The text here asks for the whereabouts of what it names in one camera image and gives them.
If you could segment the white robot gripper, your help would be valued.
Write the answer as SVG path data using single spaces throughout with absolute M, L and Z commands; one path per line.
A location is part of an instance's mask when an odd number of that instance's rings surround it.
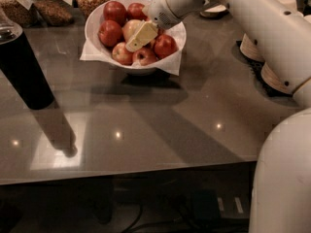
M 154 40 L 158 27 L 170 29 L 179 24 L 188 14 L 199 11 L 203 0 L 152 0 L 143 12 L 150 19 L 142 20 L 125 47 L 135 52 Z

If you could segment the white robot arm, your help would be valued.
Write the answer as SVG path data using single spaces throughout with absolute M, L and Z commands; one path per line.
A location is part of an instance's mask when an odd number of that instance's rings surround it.
M 279 0 L 209 0 L 224 5 L 258 48 L 264 80 L 302 110 L 279 123 L 257 162 L 249 233 L 311 233 L 311 23 Z M 170 29 L 203 0 L 152 0 L 151 21 Z

